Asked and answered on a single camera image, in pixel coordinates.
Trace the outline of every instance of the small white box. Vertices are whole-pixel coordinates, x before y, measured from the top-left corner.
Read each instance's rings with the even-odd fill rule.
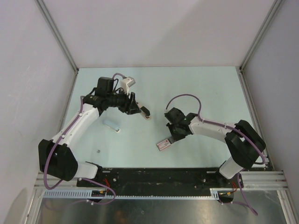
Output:
[[[166,149],[169,146],[171,146],[171,143],[169,142],[168,139],[165,139],[164,141],[161,141],[157,144],[157,147],[160,151],[162,151],[163,149]]]

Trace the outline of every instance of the metal corner post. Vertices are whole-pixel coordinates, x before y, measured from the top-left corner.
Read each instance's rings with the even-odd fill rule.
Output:
[[[75,71],[75,75],[74,75],[74,77],[71,81],[70,92],[69,92],[69,95],[67,97],[67,101],[64,105],[64,110],[63,110],[62,117],[61,117],[60,122],[59,122],[59,127],[58,127],[57,132],[59,132],[64,126],[66,112],[67,112],[67,110],[69,109],[69,106],[70,106],[71,96],[73,94],[73,91],[74,91],[74,88],[75,88],[75,83],[76,83],[76,80],[77,80],[77,77],[78,77],[78,71],[79,71],[79,69],[77,71]]]
[[[277,191],[282,210],[284,211],[285,220],[288,224],[299,223],[298,214],[295,208],[294,201],[291,197],[290,190],[278,190]]]
[[[258,115],[257,115],[257,112],[256,112],[256,108],[255,108],[253,99],[251,97],[250,90],[249,90],[249,87],[247,85],[244,73],[240,68],[237,68],[237,67],[236,67],[236,71],[237,71],[239,81],[240,81],[240,84],[241,84],[241,87],[242,87],[242,90],[243,90],[243,93],[244,93],[244,97],[245,97],[246,104],[247,104],[247,107],[248,107],[248,110],[249,110],[249,113],[250,113],[250,116],[251,116],[251,120],[253,122],[253,126],[256,129],[257,133],[264,139],[263,132],[262,132],[262,129],[261,129],[261,126],[260,126],[260,122],[258,120]],[[271,155],[269,155],[269,151],[267,149],[265,149],[263,153],[269,158],[267,166],[270,169],[271,168],[275,169],[272,162],[271,162]]]
[[[258,47],[260,41],[264,37],[265,33],[267,32],[269,26],[273,22],[275,16],[277,15],[279,9],[281,8],[282,4],[285,2],[285,0],[275,0],[274,3],[272,4],[272,7],[270,11],[268,12],[265,20],[263,21],[263,24],[261,25],[256,37],[254,38],[245,58],[243,59],[241,63],[241,70],[244,70],[246,65],[248,64],[248,61],[254,54],[256,48]]]
[[[68,50],[55,22],[53,21],[45,3],[43,0],[35,0],[37,7],[39,8],[39,10],[41,11],[44,19],[46,20],[52,34],[54,35],[59,47],[61,48],[63,54],[65,55],[66,59],[68,60],[68,62],[70,63],[71,67],[73,68],[74,71],[77,71],[78,68],[75,64],[74,59],[72,58],[70,51]]]

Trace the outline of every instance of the black mounting plate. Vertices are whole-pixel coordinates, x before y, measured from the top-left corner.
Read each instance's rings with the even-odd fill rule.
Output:
[[[225,187],[217,183],[217,169],[99,167],[93,180],[105,184],[103,180],[107,179],[119,196],[210,196],[210,188],[232,188],[231,181]],[[77,181],[77,187],[99,188],[84,180]]]

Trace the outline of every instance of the metal frame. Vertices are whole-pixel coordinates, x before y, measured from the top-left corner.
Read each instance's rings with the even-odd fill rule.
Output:
[[[275,0],[274,3],[272,4],[271,9],[269,10],[265,20],[263,21],[263,24],[261,25],[256,37],[254,38],[245,58],[243,59],[240,68],[243,70],[245,69],[248,61],[250,60],[250,58],[252,57],[252,55],[254,54],[256,48],[258,47],[260,41],[262,40],[262,38],[264,37],[264,35],[266,34],[269,26],[271,25],[271,23],[273,22],[275,16],[277,15],[277,12],[279,11],[279,9],[281,8],[282,4],[285,2],[285,0]]]
[[[260,41],[264,37],[266,31],[269,28],[269,25],[272,23],[274,17],[276,16],[278,10],[281,8],[284,1],[285,0],[275,0],[269,13],[266,16],[261,28],[259,29],[258,34],[256,35],[250,49],[248,50],[241,66],[239,68],[236,68],[254,127],[257,130],[257,132],[259,133],[259,135],[261,135],[261,136],[263,136],[263,134],[261,131],[261,127],[259,125],[257,112],[255,109],[253,100],[251,98],[250,91],[248,89],[243,70],[246,67],[250,58],[252,57],[253,53],[255,52],[256,48],[258,47]],[[61,128],[64,124],[64,118],[65,118],[65,115],[66,115],[66,112],[67,112],[67,109],[68,109],[68,106],[70,103],[72,91],[73,91],[73,88],[74,88],[74,85],[76,82],[78,68],[77,68],[60,32],[58,31],[58,28],[55,25],[44,1],[43,0],[35,0],[35,2],[37,4],[38,8],[40,9],[44,19],[46,20],[50,30],[52,31],[62,52],[66,56],[68,62],[70,63],[71,67],[73,68],[73,70],[76,72],[76,74],[74,76],[74,80],[72,81],[73,83],[72,83],[72,88],[71,88],[70,94],[68,96],[68,102],[65,105],[64,113],[61,118],[61,123],[60,123],[60,127],[59,127],[59,128]],[[250,172],[241,172],[241,174],[242,174],[243,183],[244,183],[244,190],[276,190],[278,192],[278,197],[280,199],[287,223],[288,224],[299,223],[298,214],[296,212],[294,203],[291,198],[290,191],[288,189],[288,185],[287,185],[285,176],[282,171],[250,171]],[[55,177],[48,176],[48,183],[50,185],[56,183],[57,180],[58,179]],[[43,174],[39,173],[32,196],[30,198],[31,203],[29,203],[29,205],[27,207],[27,213],[25,214],[22,223],[23,224],[25,224],[25,223],[26,224],[35,224],[36,223],[39,208],[41,206],[44,193],[46,193],[46,195],[45,195],[46,197],[56,197],[57,195],[59,195],[58,197],[61,197],[60,194],[62,194],[62,193],[59,193],[59,192],[65,191],[64,195],[67,195],[67,192],[69,192],[69,193],[73,192],[74,194],[68,194],[68,195],[73,198],[78,198],[78,196],[82,195],[82,194],[75,194],[75,192],[82,192],[82,191],[90,192],[90,190],[88,188],[85,188],[85,189],[77,188],[76,183],[77,183],[77,180],[72,180],[69,182],[62,182],[57,187],[57,190],[53,191],[52,193],[48,193],[45,190],[45,187],[43,185]],[[217,190],[220,190],[220,189],[211,189],[211,197],[209,199],[217,198],[217,195],[215,195],[215,192]],[[120,198],[128,198],[129,199],[131,197],[120,196]]]
[[[103,197],[92,196],[91,189],[55,189],[47,190],[44,193],[44,198],[80,198],[80,199],[102,199]],[[116,196],[116,199],[167,199],[167,200],[219,200],[218,192],[210,190],[210,196],[185,196],[185,197],[171,197],[171,196]],[[113,196],[105,196],[106,199],[112,199]]]
[[[53,21],[45,3],[43,0],[35,0],[37,7],[39,8],[39,10],[41,11],[44,19],[46,20],[52,34],[54,35],[58,45],[60,46],[63,54],[65,55],[66,59],[68,60],[68,62],[70,63],[71,67],[73,68],[74,71],[77,71],[78,68],[75,64],[74,59],[72,58],[70,51],[68,50],[55,22]]]

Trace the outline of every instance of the metal floor panel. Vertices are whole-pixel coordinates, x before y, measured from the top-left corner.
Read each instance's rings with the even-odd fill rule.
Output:
[[[275,191],[245,192],[259,213],[236,204],[222,205],[211,200],[121,200],[108,205],[78,203],[55,212],[77,199],[43,199],[36,224],[285,224]],[[235,201],[243,201],[240,192]]]

